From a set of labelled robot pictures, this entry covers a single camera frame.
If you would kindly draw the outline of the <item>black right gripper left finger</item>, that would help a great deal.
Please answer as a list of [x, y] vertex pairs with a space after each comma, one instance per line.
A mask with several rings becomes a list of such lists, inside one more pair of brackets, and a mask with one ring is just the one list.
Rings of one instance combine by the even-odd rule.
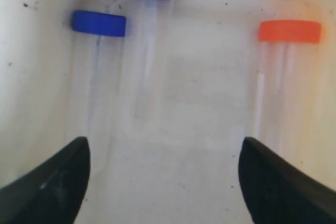
[[90, 148], [81, 136], [1, 188], [1, 223], [74, 223], [89, 177]]

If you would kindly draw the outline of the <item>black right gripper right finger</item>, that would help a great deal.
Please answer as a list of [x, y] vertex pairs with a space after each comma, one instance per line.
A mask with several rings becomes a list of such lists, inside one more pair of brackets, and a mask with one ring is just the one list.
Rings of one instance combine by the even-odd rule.
[[335, 223], [335, 191], [253, 137], [243, 140], [238, 177], [253, 223]]

